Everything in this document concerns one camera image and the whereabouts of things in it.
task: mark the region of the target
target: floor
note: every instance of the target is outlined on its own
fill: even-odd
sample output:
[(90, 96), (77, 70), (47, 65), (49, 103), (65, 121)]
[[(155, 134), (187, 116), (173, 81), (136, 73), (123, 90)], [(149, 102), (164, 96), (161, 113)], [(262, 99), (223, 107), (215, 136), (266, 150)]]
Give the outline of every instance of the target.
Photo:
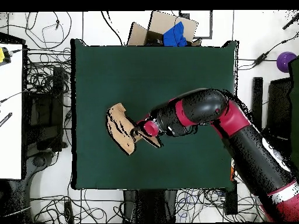
[[(171, 10), (162, 10), (165, 13), (171, 14)], [(178, 15), (178, 10), (173, 10), (175, 15)], [(102, 18), (101, 12), (69, 12), (71, 19), (67, 12), (56, 12), (60, 24), (64, 29), (64, 36), (67, 34), (71, 24), (69, 36), (65, 41), (59, 45), (55, 50), (62, 51), (69, 47), (69, 40), (71, 38), (83, 39), (87, 45), (119, 45), (119, 39), (111, 31), (109, 26), (105, 23)], [(136, 11), (136, 12), (109, 12), (111, 25), (117, 30), (123, 43), (127, 42), (130, 26), (132, 22), (137, 22), (143, 27), (148, 26), (151, 11)], [(28, 13), (10, 13), (9, 24), (16, 26), (26, 25), (26, 15)], [(196, 20), (200, 20), (199, 27), (196, 31), (196, 36), (208, 36), (208, 14), (205, 11), (192, 11), (192, 16)], [(283, 30), (282, 27), (294, 16), (294, 12), (289, 10), (214, 10), (213, 11), (213, 37), (211, 40), (204, 39), (202, 46), (222, 46), (228, 40), (239, 41), (239, 53), (238, 53), (238, 66), (250, 65), (253, 63), (261, 53), (265, 53), (271, 49), (274, 45), (281, 42), (282, 40), (292, 38), (298, 31), (298, 23), (291, 25), (288, 29)], [(29, 19), (29, 26), (34, 22), (35, 13)], [(53, 12), (40, 12), (34, 27), (34, 33), (42, 39), (42, 30), (45, 26), (55, 24), (56, 16)], [(7, 16), (0, 13), (0, 27), (6, 25)], [(38, 49), (44, 47), (44, 44), (38, 41), (34, 36), (33, 39), (36, 44), (28, 39), (25, 34), (25, 30), (16, 26), (9, 26), (9, 34), (23, 38), (27, 41), (27, 45), (31, 49)], [(7, 33), (7, 28), (0, 28), (0, 32)], [(44, 29), (44, 39), (46, 41), (60, 42), (62, 37), (61, 28), (57, 30), (54, 27)], [(247, 71), (238, 72), (238, 97), (247, 105), (251, 107), (251, 89), (252, 89), (252, 78), (255, 76), (261, 76), (264, 80), (263, 89), (263, 101), (267, 102), (267, 88), (271, 80), (289, 77), (289, 74), (282, 73), (277, 69), (276, 58), (284, 51), (291, 51), (295, 54), (299, 54), (299, 40), (291, 40), (285, 44), (276, 47), (267, 57), (268, 61), (262, 62), (260, 65)], [(70, 104), (70, 99), (66, 98), (65, 104)], [(263, 127), (265, 126), (267, 104), (263, 105)], [(33, 179), (30, 197), (36, 199), (32, 201), (32, 213), (35, 215), (42, 207), (46, 206), (50, 200), (55, 197), (57, 200), (62, 195), (68, 194), (68, 184), (71, 177), (71, 160), (72, 153), (71, 147), (64, 149), (54, 166), (51, 166), (44, 171), (37, 173)], [(80, 197), (83, 191), (75, 191), (69, 189), (69, 196), (73, 200), (77, 200), (77, 204), (80, 205)], [(194, 222), (227, 222), (233, 221), (233, 218), (246, 219), (247, 221), (253, 221), (254, 214), (244, 213), (241, 216), (226, 216), (225, 219), (221, 216), (223, 214), (217, 211), (217, 209), (211, 204), (199, 204), (194, 202), (194, 196), (198, 194), (197, 190), (184, 190), (178, 202), (186, 200), (188, 195), (187, 207), (182, 208), (180, 213), (177, 215), (177, 222), (190, 222), (193, 218)], [(247, 188), (242, 184), (238, 184), (239, 194), (239, 210), (245, 209), (248, 206), (246, 204), (252, 204), (252, 199), (249, 196)], [(88, 203), (90, 208), (102, 208), (107, 218), (111, 218), (115, 215), (113, 211), (114, 207), (119, 206), (119, 202), (123, 200), (123, 192), (120, 190), (87, 190), (86, 201), (82, 201), (82, 206), (87, 208)], [(217, 197), (218, 204), (222, 204), (219, 199), (219, 195), (209, 195), (211, 198)], [(63, 211), (63, 203), (58, 202), (58, 209)], [(251, 208), (246, 212), (256, 213), (256, 208)], [(79, 214), (79, 207), (73, 205), (74, 215)], [(101, 210), (93, 212), (93, 215), (97, 217), (100, 222), (106, 222), (106, 217)], [(94, 223), (95, 221), (87, 215), (86, 212), (82, 212), (82, 223)], [(39, 220), (49, 220), (50, 216), (46, 213), (41, 214)], [(116, 216), (112, 218), (109, 223), (120, 223), (121, 218)]]

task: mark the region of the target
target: green table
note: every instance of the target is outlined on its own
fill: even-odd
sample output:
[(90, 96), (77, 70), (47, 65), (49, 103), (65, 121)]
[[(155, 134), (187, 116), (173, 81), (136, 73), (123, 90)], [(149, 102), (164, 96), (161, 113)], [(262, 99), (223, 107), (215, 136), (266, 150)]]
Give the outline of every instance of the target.
[(88, 47), (71, 41), (73, 180), (76, 189), (231, 188), (231, 157), (211, 126), (196, 135), (145, 141), (127, 156), (110, 138), (107, 109), (122, 103), (138, 121), (152, 107), (197, 88), (234, 92), (236, 42), (214, 47)]

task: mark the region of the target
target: blue cloth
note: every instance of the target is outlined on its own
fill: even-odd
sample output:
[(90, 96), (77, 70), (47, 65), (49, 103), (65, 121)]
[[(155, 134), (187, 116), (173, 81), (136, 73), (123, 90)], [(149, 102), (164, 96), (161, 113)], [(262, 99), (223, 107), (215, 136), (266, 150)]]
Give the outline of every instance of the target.
[(179, 22), (163, 35), (164, 46), (186, 46), (187, 41), (183, 36), (183, 32), (184, 25)]

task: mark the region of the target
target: brown cardboard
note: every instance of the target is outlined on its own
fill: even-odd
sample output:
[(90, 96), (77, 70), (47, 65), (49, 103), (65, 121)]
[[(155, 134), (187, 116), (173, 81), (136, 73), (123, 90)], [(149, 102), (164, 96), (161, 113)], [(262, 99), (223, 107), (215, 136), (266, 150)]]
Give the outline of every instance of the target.
[(182, 22), (184, 25), (183, 36), (186, 38), (188, 45), (192, 45), (198, 23), (194, 20), (176, 17), (159, 11), (152, 12), (148, 30), (135, 22), (132, 23), (127, 45), (144, 46), (149, 39), (163, 40), (163, 34), (179, 22)]
[(132, 134), (135, 127), (125, 115), (126, 109), (121, 103), (118, 103), (108, 109), (106, 114), (107, 130), (112, 139), (124, 150), (128, 155), (135, 151), (135, 144), (141, 139), (145, 139), (148, 143), (156, 148), (160, 148), (161, 144), (155, 137), (146, 136), (142, 131), (138, 134)]
[(184, 25), (183, 36), (187, 41), (192, 42), (196, 27), (198, 25), (198, 23), (194, 20), (176, 17), (174, 15), (169, 15), (159, 11), (153, 11), (148, 30), (164, 34), (179, 22), (182, 22)]
[(132, 23), (131, 33), (129, 34), (128, 46), (143, 46), (147, 30), (136, 22)]

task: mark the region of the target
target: white cable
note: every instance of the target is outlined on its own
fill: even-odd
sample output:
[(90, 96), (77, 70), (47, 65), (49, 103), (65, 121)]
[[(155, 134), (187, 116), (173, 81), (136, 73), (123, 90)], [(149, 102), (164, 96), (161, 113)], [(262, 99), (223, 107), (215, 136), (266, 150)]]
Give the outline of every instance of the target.
[(20, 211), (17, 211), (17, 212), (15, 212), (15, 213), (8, 214), (8, 215), (3, 216), (3, 217), (7, 217), (7, 216), (11, 216), (11, 215), (16, 215), (16, 214), (21, 213), (21, 212), (23, 212), (23, 211), (27, 211), (27, 210), (30, 209), (30, 208), (31, 208), (31, 206), (27, 207), (26, 209), (22, 209), (22, 210), (20, 210)]

